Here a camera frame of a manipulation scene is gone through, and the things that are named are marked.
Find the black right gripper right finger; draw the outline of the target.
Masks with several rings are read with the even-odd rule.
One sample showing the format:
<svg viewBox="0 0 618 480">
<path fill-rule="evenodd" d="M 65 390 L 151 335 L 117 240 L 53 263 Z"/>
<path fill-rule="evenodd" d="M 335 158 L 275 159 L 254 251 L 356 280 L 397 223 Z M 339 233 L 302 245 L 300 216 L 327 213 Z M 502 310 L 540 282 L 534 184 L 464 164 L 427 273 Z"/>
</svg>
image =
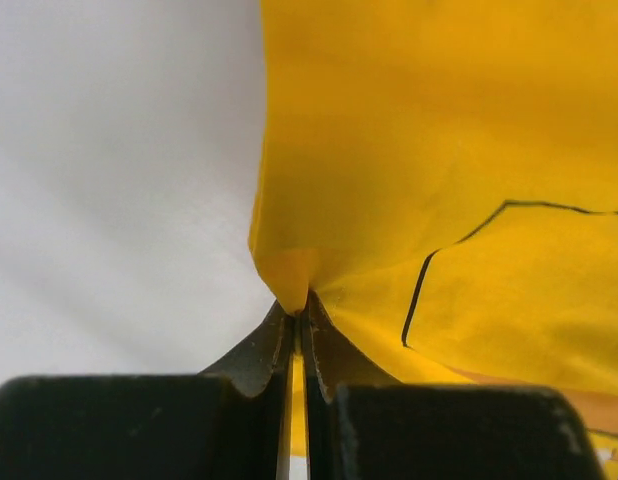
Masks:
<svg viewBox="0 0 618 480">
<path fill-rule="evenodd" d="M 311 479 L 601 479 L 580 417 L 554 390 L 406 384 L 331 322 L 301 313 Z"/>
</svg>

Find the yellow Pikachu cloth placemat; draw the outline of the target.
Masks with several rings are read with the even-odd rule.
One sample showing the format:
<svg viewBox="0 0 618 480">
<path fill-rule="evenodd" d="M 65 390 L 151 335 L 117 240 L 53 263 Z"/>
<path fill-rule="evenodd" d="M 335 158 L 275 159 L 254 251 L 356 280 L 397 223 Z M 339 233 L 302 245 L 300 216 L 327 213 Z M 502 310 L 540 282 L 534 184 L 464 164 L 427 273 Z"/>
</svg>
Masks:
<svg viewBox="0 0 618 480">
<path fill-rule="evenodd" d="M 618 1 L 265 1 L 249 249 L 405 382 L 539 384 L 618 479 Z"/>
</svg>

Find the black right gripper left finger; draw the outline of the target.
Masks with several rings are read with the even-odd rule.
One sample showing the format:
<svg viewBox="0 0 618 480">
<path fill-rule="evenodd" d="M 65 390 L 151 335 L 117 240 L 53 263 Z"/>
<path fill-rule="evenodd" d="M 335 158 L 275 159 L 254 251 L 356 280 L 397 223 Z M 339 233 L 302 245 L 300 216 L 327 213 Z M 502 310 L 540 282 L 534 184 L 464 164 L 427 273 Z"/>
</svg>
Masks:
<svg viewBox="0 0 618 480">
<path fill-rule="evenodd" d="M 285 479 L 293 321 L 196 374 L 22 376 L 0 386 L 0 479 Z"/>
</svg>

